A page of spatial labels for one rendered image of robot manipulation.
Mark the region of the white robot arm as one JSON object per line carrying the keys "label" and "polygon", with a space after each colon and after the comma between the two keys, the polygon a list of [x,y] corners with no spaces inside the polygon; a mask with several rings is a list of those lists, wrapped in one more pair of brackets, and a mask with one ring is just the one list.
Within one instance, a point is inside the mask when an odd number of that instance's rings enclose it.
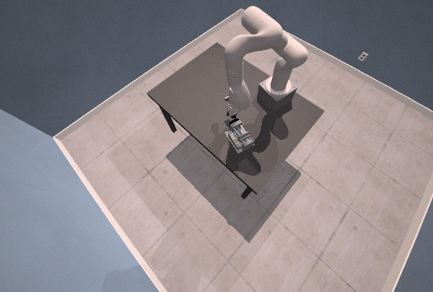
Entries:
{"label": "white robot arm", "polygon": [[285,33],[273,18],[255,6],[244,11],[241,21],[242,26],[253,35],[236,36],[225,48],[225,68],[230,89],[229,96],[224,100],[232,108],[246,110],[250,105],[250,93],[243,80],[243,58],[246,54],[272,48],[282,57],[275,64],[273,76],[266,82],[270,94],[282,96],[290,91],[289,78],[293,68],[307,60],[308,51]]}

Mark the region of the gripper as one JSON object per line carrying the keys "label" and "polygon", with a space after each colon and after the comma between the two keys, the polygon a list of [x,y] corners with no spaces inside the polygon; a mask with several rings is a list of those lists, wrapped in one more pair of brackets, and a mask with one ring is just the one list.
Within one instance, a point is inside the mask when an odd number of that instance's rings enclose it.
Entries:
{"label": "gripper", "polygon": [[235,117],[236,117],[236,115],[241,112],[241,109],[240,108],[232,108],[229,105],[227,107],[227,116],[231,116],[231,118],[233,119],[233,116],[235,115]]}

